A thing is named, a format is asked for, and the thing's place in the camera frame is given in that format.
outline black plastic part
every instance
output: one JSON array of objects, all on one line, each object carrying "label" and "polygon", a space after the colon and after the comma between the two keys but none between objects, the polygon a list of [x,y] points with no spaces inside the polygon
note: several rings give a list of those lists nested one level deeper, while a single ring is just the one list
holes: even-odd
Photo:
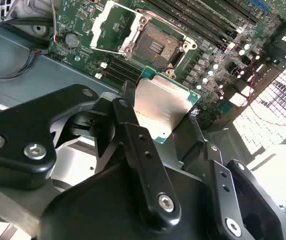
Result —
[{"label": "black plastic part", "polygon": [[286,215],[258,184],[251,171],[240,161],[227,164],[233,175],[237,198],[248,230],[256,239],[286,240]]},{"label": "black plastic part", "polygon": [[182,169],[203,179],[207,192],[207,208],[211,211],[206,221],[213,239],[234,239],[226,227],[226,219],[236,221],[241,229],[241,240],[252,240],[243,225],[234,184],[230,171],[222,164],[217,146],[205,140],[197,122],[185,116],[173,132],[178,159],[184,163]]},{"label": "black plastic part", "polygon": [[132,106],[135,104],[135,89],[136,85],[131,81],[125,81],[122,89],[120,90],[120,96],[128,101]]},{"label": "black plastic part", "polygon": [[234,75],[238,70],[239,70],[239,67],[234,63],[234,62],[231,62],[227,69],[226,69],[231,75]]},{"label": "black plastic part", "polygon": [[[84,89],[92,96],[83,94]],[[55,164],[55,146],[66,121],[91,108],[97,98],[94,91],[76,84],[0,112],[0,135],[6,140],[0,148],[0,185],[30,189],[44,184]],[[43,159],[24,155],[24,148],[33,143],[45,147]]]},{"label": "black plastic part", "polygon": [[170,232],[152,231],[142,221],[133,194],[137,185],[124,162],[57,196],[45,211],[38,240],[207,240],[203,183],[170,168],[166,172],[184,205]]},{"label": "black plastic part", "polygon": [[[115,135],[111,141],[96,139],[96,172],[125,160],[131,169],[132,183],[136,185],[141,217],[155,231],[168,231],[179,223],[181,206],[149,131],[139,126],[133,107],[123,98],[112,101],[109,117],[113,120]],[[161,194],[172,199],[172,212],[166,212],[159,205]]]},{"label": "black plastic part", "polygon": [[249,59],[247,56],[242,56],[241,62],[244,63],[245,65],[251,65],[252,61]]}]

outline cable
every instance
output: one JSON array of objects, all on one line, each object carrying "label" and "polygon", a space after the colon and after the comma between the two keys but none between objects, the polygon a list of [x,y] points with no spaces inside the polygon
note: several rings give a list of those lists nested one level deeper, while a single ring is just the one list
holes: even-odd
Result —
[{"label": "cable", "polygon": [[272,124],[272,125],[277,125],[277,126],[282,126],[282,127],[286,127],[286,124],[279,124],[279,123],[276,123],[276,122],[270,122],[268,120],[265,120],[265,119],[262,119],[259,115],[256,114],[256,112],[253,110],[252,106],[251,106],[251,103],[250,103],[250,99],[251,99],[251,96],[253,93],[251,93],[251,88],[252,86],[254,85],[254,76],[255,76],[255,71],[254,71],[254,67],[253,67],[253,64],[251,64],[251,68],[252,68],[252,81],[251,81],[251,84],[250,84],[250,88],[249,88],[249,96],[248,96],[248,100],[247,100],[247,105],[251,108],[252,112],[254,113],[255,116],[258,117],[258,119],[260,119],[261,121],[264,121],[268,124]]},{"label": "cable", "polygon": [[25,64],[20,69],[14,71],[12,73],[9,73],[6,76],[0,76],[0,83],[14,80],[14,79],[20,77],[21,75],[29,72],[34,67],[34,65],[35,65],[36,61],[39,59],[40,55],[41,55],[41,52],[39,50],[36,50],[36,51],[31,50]]},{"label": "cable", "polygon": [[8,24],[20,25],[20,26],[47,26],[53,27],[53,20],[45,17],[24,17],[16,18],[6,21]]},{"label": "cable", "polygon": [[5,17],[5,20],[7,20],[13,13],[17,3],[18,3],[19,0],[14,0],[12,6],[11,6],[11,9],[9,9],[9,12],[7,13],[6,17]]},{"label": "cable", "polygon": [[56,12],[55,12],[55,6],[54,6],[54,0],[51,0],[51,7],[53,11],[53,24],[54,24],[54,35],[53,35],[53,41],[56,42],[56,36],[57,36],[57,23],[56,23]]}]

